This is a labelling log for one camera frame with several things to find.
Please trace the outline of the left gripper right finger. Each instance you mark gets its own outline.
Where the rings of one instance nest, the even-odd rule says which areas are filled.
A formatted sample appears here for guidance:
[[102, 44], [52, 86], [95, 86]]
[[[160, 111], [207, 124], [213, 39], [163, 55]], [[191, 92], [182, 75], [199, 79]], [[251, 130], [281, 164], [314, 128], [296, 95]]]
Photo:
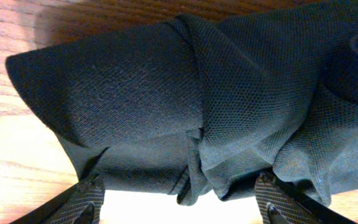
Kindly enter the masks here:
[[261, 173], [254, 190], [264, 224], [356, 224], [271, 173]]

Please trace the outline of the black t-shirt with white logo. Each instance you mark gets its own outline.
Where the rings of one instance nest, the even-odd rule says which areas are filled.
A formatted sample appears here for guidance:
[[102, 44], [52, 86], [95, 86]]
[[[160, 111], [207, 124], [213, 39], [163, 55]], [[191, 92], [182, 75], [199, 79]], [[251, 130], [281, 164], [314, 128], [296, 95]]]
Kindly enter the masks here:
[[358, 1], [209, 22], [192, 15], [13, 55], [18, 94], [77, 176], [108, 190], [307, 196], [358, 189]]

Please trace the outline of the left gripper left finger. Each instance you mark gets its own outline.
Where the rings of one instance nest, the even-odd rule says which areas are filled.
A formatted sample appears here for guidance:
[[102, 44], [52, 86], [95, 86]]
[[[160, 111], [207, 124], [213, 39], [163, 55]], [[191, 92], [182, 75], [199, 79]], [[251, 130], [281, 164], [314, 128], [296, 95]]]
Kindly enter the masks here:
[[11, 224], [99, 224], [104, 194], [103, 179], [89, 175]]

